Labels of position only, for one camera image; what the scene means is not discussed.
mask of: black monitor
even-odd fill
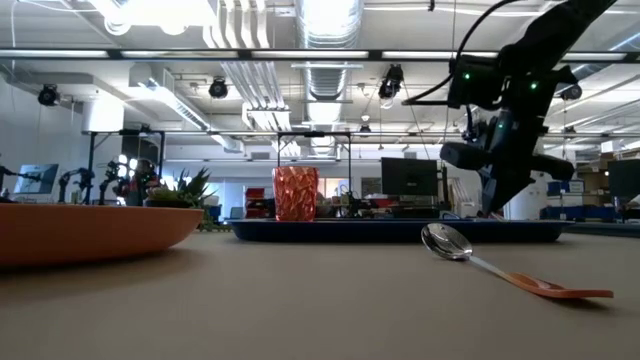
[[[13,191],[15,194],[51,194],[58,175],[58,164],[22,165],[20,174],[39,177],[40,181],[19,177]]]
[[[382,158],[382,193],[438,196],[438,162]]]
[[[609,162],[609,191],[612,196],[640,194],[640,159]]]

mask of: spoon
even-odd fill
[[[560,299],[613,297],[613,291],[610,290],[566,289],[560,285],[542,281],[529,275],[506,273],[488,262],[473,256],[473,247],[469,240],[448,225],[438,223],[429,224],[422,228],[421,235],[424,245],[438,256],[454,261],[469,260],[511,284],[536,295]]]

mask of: orange plate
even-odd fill
[[[0,266],[156,252],[184,240],[201,220],[199,209],[0,204]]]

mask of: desk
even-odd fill
[[[419,245],[194,234],[143,259],[0,274],[0,358],[640,358],[640,241],[567,234],[476,250],[616,298],[546,300]]]

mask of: dark blue tray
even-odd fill
[[[275,220],[232,220],[229,224],[242,240],[264,242],[384,242],[417,243],[420,231],[433,222],[450,225],[473,243],[553,242],[568,221],[495,220],[317,220],[277,222]]]

